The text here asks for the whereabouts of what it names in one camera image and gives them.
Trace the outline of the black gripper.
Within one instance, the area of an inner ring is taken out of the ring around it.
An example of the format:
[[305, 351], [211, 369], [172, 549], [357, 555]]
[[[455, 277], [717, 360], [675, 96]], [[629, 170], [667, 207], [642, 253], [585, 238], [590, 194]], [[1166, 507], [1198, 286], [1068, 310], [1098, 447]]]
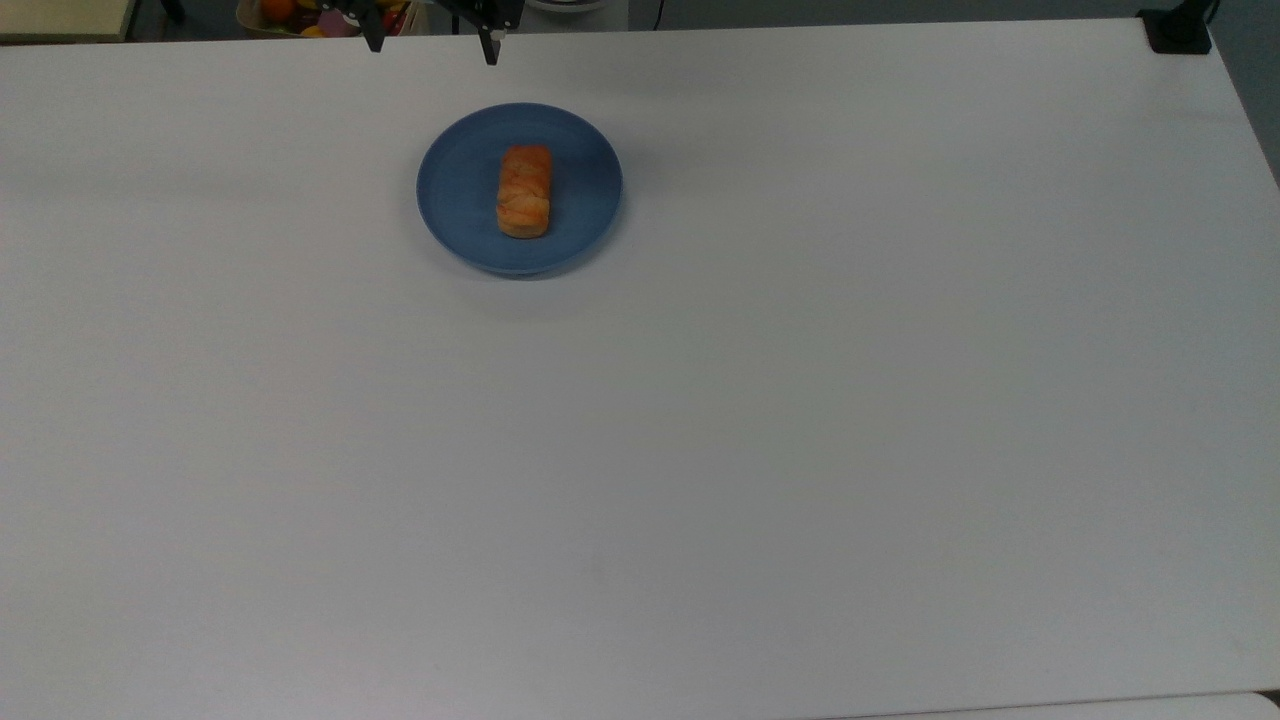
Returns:
[[[506, 31], [517, 29], [524, 15], [525, 1], [434, 1], [447, 13], [477, 28], [485, 63], [495, 67]], [[357, 20], [361, 35], [371, 53], [380, 53], [387, 29], [381, 17], [387, 1], [320, 1], [321, 10], [338, 10], [348, 19]]]

